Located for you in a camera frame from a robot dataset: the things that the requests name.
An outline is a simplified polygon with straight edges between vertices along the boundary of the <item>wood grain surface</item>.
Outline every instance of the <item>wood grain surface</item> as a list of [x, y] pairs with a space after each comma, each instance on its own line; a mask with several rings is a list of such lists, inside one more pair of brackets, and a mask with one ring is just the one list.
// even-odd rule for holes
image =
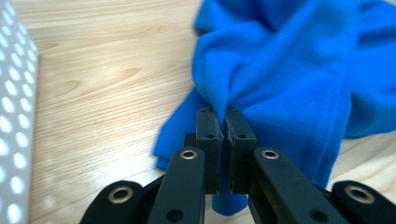
[[[30, 223], [78, 223], [108, 184], [162, 172], [156, 135], [191, 89], [198, 0], [14, 0], [40, 50]], [[396, 203], [396, 133], [345, 141], [331, 183]], [[205, 223], [253, 223], [248, 209]]]

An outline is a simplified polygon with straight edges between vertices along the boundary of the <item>blue towel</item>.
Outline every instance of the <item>blue towel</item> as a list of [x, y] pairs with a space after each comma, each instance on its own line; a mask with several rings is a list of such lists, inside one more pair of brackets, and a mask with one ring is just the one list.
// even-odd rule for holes
[[[326, 187], [344, 137], [396, 129], [396, 8], [379, 0], [205, 0], [194, 28], [194, 89], [163, 125], [166, 169], [194, 133], [196, 111], [244, 113], [260, 145], [286, 152]], [[213, 208], [247, 205], [221, 179]]]

